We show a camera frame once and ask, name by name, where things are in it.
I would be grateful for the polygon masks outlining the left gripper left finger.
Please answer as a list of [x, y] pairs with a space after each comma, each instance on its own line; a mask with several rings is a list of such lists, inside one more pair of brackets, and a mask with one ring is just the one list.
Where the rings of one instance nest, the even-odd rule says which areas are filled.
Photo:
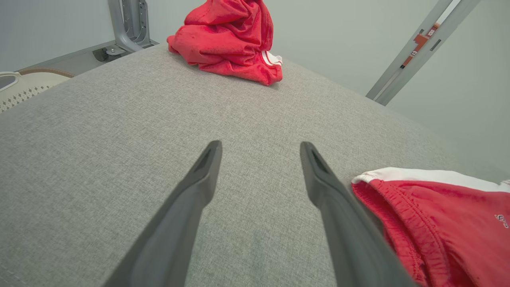
[[202, 211], [216, 189], [222, 142], [211, 141], [103, 287], [184, 287]]

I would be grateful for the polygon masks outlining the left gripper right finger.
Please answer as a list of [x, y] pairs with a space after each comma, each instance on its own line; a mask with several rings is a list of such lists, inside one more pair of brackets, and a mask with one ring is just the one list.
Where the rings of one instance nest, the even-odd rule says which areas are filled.
[[319, 209], [337, 287], [418, 287], [353, 193], [311, 142], [301, 142], [306, 191]]

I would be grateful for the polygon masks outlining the red shorts white stripe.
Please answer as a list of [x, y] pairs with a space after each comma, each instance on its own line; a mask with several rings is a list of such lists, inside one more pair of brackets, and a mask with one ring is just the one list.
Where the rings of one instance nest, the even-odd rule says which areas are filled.
[[351, 187], [420, 286], [510, 287], [510, 180], [386, 167]]

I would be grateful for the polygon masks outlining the red jersey white lining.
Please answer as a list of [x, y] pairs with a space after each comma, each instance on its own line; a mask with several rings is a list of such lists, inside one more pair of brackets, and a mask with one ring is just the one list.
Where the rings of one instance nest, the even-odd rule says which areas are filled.
[[283, 79], [282, 57], [270, 53], [273, 32], [263, 0], [206, 0], [167, 43], [201, 71], [270, 86]]

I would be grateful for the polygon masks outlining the black caster wheel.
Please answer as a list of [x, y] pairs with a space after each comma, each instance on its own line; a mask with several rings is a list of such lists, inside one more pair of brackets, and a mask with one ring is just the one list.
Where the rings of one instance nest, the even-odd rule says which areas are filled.
[[113, 44], [104, 48], [96, 49], [92, 52], [95, 59], [102, 63], [108, 63], [115, 59], [120, 58], [123, 54], [126, 54], [126, 50]]

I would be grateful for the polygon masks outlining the white laundry basket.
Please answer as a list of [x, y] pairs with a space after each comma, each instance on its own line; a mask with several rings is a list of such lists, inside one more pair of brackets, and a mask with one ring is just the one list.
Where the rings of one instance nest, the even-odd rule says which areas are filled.
[[53, 68], [0, 72], [0, 113], [25, 102], [75, 75]]

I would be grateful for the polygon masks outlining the grey post orange label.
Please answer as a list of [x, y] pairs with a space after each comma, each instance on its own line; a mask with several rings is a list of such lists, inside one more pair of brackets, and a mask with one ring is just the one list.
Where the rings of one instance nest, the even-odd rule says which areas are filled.
[[437, 0], [397, 57], [367, 93], [383, 106], [401, 91], [481, 0]]

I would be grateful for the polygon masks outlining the grey floor rail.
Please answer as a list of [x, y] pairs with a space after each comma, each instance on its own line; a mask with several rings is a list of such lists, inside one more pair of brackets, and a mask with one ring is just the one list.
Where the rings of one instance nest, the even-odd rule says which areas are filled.
[[25, 67], [23, 68], [23, 70], [51, 68], [60, 69], [65, 72], [69, 72], [73, 75], [79, 75], [85, 73], [86, 71], [90, 71], [92, 69], [100, 67], [103, 64], [102, 62], [96, 60], [96, 58], [93, 56], [93, 51], [109, 47], [110, 45], [113, 45], [115, 43], [116, 42], [113, 40], [97, 44], [93, 47], [88, 47], [85, 49], [74, 51], [72, 53], [50, 59], [42, 63], [34, 64], [30, 67]]

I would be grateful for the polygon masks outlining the grey curved frame leg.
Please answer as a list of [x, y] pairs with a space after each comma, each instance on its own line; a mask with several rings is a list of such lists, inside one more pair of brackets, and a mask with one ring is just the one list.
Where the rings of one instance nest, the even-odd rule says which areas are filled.
[[131, 54], [157, 45], [149, 31], [147, 0], [107, 0], [115, 44]]

